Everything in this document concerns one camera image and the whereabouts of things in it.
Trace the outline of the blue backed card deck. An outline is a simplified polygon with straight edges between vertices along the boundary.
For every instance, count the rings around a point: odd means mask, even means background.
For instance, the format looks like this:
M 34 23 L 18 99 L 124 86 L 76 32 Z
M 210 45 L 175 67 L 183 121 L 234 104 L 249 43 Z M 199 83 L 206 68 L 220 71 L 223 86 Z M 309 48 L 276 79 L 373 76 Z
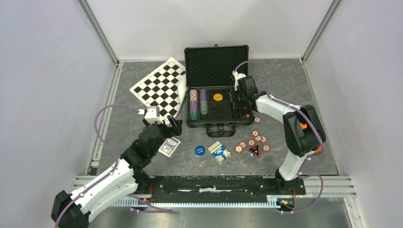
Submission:
M 180 144 L 181 141 L 175 137 L 167 138 L 158 149 L 158 152 L 171 158 L 173 153 L 177 150 Z

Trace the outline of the blue small blind button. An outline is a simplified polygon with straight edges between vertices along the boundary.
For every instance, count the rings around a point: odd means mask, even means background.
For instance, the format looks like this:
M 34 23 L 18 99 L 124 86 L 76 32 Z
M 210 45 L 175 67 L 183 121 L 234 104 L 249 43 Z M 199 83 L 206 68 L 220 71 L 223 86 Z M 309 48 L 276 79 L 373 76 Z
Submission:
M 194 151 L 195 151 L 195 154 L 196 154 L 196 155 L 199 155 L 199 156 L 202 156 L 202 155 L 204 155 L 204 154 L 206 153 L 206 149 L 205 149 L 205 147 L 202 146 L 202 145 L 196 146 L 196 148 L 195 148 Z

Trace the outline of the blue boxed card deck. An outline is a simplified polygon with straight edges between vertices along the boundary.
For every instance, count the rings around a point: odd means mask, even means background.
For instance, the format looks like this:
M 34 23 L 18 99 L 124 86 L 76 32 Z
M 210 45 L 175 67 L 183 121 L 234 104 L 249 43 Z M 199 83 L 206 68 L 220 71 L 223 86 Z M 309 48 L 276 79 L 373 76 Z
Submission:
M 231 156 L 231 153 L 219 141 L 213 143 L 208 150 L 219 164 L 225 162 Z

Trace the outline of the clear dealer button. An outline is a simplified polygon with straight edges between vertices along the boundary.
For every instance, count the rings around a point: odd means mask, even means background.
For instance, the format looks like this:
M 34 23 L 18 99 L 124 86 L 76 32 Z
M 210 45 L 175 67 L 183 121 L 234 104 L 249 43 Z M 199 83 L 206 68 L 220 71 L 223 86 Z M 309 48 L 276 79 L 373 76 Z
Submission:
M 250 152 L 243 152 L 240 155 L 240 161 L 244 165 L 250 165 L 254 162 L 255 156 Z

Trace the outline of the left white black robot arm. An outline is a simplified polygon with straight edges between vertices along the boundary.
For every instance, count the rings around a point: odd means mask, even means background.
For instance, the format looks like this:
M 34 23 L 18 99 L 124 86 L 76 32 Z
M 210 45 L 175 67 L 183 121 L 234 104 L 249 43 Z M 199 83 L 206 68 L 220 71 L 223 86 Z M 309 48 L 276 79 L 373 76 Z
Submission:
M 182 134 L 182 120 L 172 116 L 165 123 L 146 124 L 120 159 L 79 189 L 59 192 L 51 218 L 57 228 L 87 228 L 103 210 L 131 193 L 145 193 L 151 184 L 143 169 L 157 154 L 165 140 Z

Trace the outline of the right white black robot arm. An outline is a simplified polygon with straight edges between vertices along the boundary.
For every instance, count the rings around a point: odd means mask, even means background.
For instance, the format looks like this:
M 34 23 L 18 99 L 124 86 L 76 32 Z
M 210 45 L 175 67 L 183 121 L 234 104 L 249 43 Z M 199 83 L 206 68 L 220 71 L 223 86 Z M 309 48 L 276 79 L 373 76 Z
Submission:
M 236 108 L 250 107 L 283 124 L 288 153 L 276 170 L 274 186 L 277 192 L 286 194 L 293 189 L 305 160 L 324 148 L 326 134 L 317 111 L 311 105 L 289 104 L 258 91 L 251 76 L 234 71 L 233 77 L 235 85 L 230 94 Z

